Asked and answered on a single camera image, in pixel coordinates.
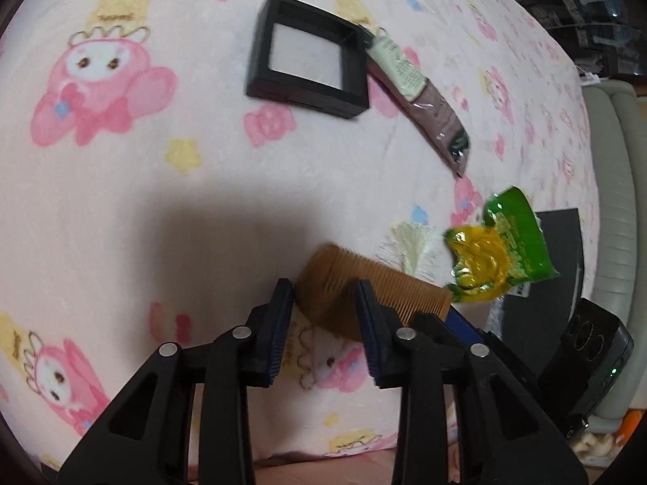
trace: metal screw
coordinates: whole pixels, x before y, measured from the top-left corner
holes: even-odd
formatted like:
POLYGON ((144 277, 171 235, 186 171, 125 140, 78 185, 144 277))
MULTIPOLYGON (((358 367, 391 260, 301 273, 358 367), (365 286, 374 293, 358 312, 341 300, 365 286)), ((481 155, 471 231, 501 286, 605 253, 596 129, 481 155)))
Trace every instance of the metal screw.
POLYGON ((478 358, 485 358, 490 353, 490 349, 483 343, 474 343, 470 346, 470 352, 478 358))
POLYGON ((250 327, 235 327, 235 329, 232 331, 232 335, 236 339, 247 339, 250 335, 252 335, 252 329, 250 327))
POLYGON ((175 343, 164 343, 164 345, 160 346, 159 352, 161 356, 169 358, 177 352, 177 345, 175 343))
POLYGON ((409 327, 402 327, 398 329, 395 333, 400 339, 405 341, 411 341, 415 337, 415 330, 410 329, 409 327))

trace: plastic wrapper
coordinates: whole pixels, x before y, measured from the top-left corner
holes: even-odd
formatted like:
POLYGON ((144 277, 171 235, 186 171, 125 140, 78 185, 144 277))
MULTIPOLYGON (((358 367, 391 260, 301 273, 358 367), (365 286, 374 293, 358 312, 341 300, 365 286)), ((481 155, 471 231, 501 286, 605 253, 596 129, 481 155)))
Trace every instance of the plastic wrapper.
POLYGON ((388 36, 371 39, 368 68, 418 125, 458 176, 463 176, 470 137, 447 100, 388 36))
POLYGON ((454 302, 488 301, 521 283, 559 275, 530 204, 519 188, 510 188, 485 204, 482 226, 461 226, 445 233, 457 261, 456 283, 447 288, 454 302))

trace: blue flower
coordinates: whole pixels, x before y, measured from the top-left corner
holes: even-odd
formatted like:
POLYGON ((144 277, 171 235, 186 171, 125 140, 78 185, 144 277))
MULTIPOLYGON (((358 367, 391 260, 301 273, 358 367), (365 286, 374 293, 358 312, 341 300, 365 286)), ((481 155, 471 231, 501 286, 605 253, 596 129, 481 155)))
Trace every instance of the blue flower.
POLYGON ((61 120, 65 118, 68 113, 70 112, 70 105, 67 102, 59 102, 54 106, 54 113, 56 113, 56 116, 58 116, 61 120))
POLYGON ((406 0, 407 5, 411 7, 415 11, 421 11, 423 10, 422 6, 420 5, 420 2, 418 0, 406 0))
POLYGON ((413 207, 411 220, 417 222, 418 224, 429 224, 429 217, 427 216, 427 212, 417 204, 413 207))

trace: plastic bag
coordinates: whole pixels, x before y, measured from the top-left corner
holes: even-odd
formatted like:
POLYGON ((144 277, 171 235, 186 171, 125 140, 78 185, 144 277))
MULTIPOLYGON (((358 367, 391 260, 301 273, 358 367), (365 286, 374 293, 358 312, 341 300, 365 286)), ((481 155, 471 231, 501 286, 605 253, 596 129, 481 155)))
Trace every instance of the plastic bag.
POLYGON ((456 284, 447 285, 454 302, 487 301, 521 283, 559 275, 530 204, 519 188, 495 195, 485 204, 482 226, 461 226, 445 233, 457 262, 456 284))

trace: yellow star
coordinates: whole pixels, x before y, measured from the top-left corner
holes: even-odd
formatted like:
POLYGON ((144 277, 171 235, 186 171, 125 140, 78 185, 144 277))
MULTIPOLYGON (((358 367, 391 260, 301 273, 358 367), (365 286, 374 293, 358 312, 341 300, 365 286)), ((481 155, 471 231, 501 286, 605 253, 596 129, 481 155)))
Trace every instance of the yellow star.
POLYGON ((164 157, 166 163, 182 175, 202 166, 198 142, 192 139, 171 138, 164 157))

